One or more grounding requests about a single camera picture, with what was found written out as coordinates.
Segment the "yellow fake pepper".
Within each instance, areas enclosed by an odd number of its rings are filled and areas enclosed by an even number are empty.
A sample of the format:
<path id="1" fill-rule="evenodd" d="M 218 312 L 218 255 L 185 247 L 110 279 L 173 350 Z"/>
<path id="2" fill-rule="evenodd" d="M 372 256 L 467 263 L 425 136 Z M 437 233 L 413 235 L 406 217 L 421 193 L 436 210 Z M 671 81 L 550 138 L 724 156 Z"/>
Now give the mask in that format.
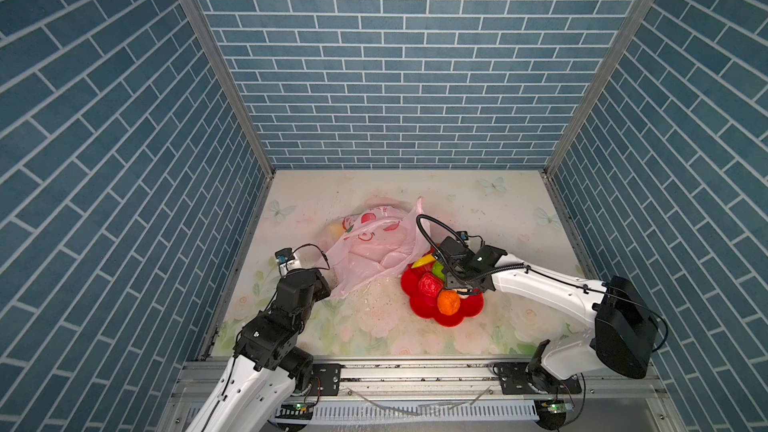
<path id="1" fill-rule="evenodd" d="M 428 255 L 425 255 L 425 256 L 419 258 L 418 260 L 416 260 L 411 265 L 411 267 L 412 268 L 419 268 L 419 267 L 422 267 L 422 266 L 425 266 L 425 265 L 429 265 L 429 264 L 431 264 L 431 263 L 433 263 L 435 261 L 436 261 L 436 257 L 433 254 L 428 254 Z"/>

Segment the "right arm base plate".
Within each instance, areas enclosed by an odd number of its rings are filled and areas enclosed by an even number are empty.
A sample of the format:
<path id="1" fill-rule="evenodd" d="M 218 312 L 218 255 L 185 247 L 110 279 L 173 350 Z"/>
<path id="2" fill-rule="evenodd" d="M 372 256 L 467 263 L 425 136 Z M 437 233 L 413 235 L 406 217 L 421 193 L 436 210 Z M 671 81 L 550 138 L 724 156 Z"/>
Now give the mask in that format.
<path id="1" fill-rule="evenodd" d="M 504 395 L 576 396 L 583 391 L 582 381 L 578 375 L 559 380 L 543 368 L 536 368 L 531 372 L 528 370 L 528 365 L 523 362 L 495 362 L 491 365 L 491 372 L 497 377 Z"/>

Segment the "green fake fruit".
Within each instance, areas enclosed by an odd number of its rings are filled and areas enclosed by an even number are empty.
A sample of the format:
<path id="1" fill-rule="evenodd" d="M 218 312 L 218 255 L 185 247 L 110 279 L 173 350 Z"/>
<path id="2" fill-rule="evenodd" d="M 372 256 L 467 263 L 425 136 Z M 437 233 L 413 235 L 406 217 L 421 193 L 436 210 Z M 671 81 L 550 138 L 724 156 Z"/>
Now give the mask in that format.
<path id="1" fill-rule="evenodd" d="M 435 262 L 432 264 L 431 273 L 432 273 L 432 274 L 433 274 L 433 275 L 434 275 L 436 278 L 438 278 L 438 279 L 439 279 L 439 280 L 441 280 L 441 281 L 445 281 L 445 280 L 446 280 L 446 275 L 445 275 L 445 273 L 444 273 L 444 266 L 443 266 L 443 265 L 442 265 L 440 262 L 438 262 L 438 261 L 435 261 Z"/>

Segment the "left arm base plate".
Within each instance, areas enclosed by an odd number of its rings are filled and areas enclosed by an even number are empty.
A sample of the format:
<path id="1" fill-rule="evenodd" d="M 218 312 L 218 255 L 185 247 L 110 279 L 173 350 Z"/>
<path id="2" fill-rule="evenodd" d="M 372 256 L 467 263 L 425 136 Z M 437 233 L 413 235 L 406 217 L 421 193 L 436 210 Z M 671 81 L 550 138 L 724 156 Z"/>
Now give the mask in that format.
<path id="1" fill-rule="evenodd" d="M 297 379 L 300 396 L 337 396 L 339 394 L 342 365 L 340 363 L 316 363 Z"/>

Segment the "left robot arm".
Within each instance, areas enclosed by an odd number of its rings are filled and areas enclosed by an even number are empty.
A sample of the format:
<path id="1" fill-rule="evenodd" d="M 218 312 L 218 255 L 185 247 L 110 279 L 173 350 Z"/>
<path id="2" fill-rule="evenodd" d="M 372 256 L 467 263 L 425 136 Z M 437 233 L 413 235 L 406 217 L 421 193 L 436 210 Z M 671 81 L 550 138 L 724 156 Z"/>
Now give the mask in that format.
<path id="1" fill-rule="evenodd" d="M 293 394 L 310 386 L 314 357 L 297 346 L 312 308 L 331 289 L 317 268 L 282 276 L 266 309 L 235 340 L 219 383 L 190 431 L 259 431 Z"/>

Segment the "orange fake tangerine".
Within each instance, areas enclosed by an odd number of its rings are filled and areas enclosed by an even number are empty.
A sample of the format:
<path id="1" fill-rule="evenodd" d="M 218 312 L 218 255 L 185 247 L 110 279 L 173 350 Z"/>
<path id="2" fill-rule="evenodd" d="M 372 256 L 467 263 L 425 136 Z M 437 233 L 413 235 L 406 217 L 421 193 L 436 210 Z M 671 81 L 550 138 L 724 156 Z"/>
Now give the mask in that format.
<path id="1" fill-rule="evenodd" d="M 436 300 L 437 309 L 445 316 L 456 315 L 461 308 L 461 298 L 454 290 L 442 290 Z"/>

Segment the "pink plastic bag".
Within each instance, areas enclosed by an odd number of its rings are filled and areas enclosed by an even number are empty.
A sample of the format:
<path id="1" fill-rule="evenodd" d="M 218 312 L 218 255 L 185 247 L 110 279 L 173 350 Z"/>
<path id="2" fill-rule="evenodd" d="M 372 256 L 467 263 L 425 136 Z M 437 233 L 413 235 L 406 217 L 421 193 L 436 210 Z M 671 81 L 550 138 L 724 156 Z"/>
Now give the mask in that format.
<path id="1" fill-rule="evenodd" d="M 343 299 L 371 281 L 403 273 L 430 251 L 416 224 L 424 212 L 423 199 L 405 210 L 377 205 L 345 218 L 346 227 L 325 253 L 335 279 L 330 298 Z"/>

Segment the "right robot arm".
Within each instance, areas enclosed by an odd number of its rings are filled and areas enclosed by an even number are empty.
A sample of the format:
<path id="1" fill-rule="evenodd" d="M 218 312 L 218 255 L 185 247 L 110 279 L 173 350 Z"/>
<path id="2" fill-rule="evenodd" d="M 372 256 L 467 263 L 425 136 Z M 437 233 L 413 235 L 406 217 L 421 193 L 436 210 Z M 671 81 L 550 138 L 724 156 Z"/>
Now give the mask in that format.
<path id="1" fill-rule="evenodd" d="M 460 292 L 500 292 L 538 302 L 582 324 L 582 332 L 544 340 L 526 366 L 528 382 L 552 392 L 579 374 L 607 368 L 630 379 L 646 377 L 659 319 L 631 281 L 608 282 L 555 272 L 495 246 L 473 251 L 452 237 L 437 246 L 446 285 Z"/>

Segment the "yellow fake fruit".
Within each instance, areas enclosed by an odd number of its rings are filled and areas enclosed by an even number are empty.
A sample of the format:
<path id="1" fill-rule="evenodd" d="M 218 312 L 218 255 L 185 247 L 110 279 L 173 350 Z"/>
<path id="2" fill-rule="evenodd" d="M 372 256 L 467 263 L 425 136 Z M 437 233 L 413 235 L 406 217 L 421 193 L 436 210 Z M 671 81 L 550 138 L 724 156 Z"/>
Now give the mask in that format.
<path id="1" fill-rule="evenodd" d="M 336 241 L 344 235 L 346 229 L 343 227 L 342 223 L 332 222 L 327 226 L 327 232 L 331 239 Z"/>

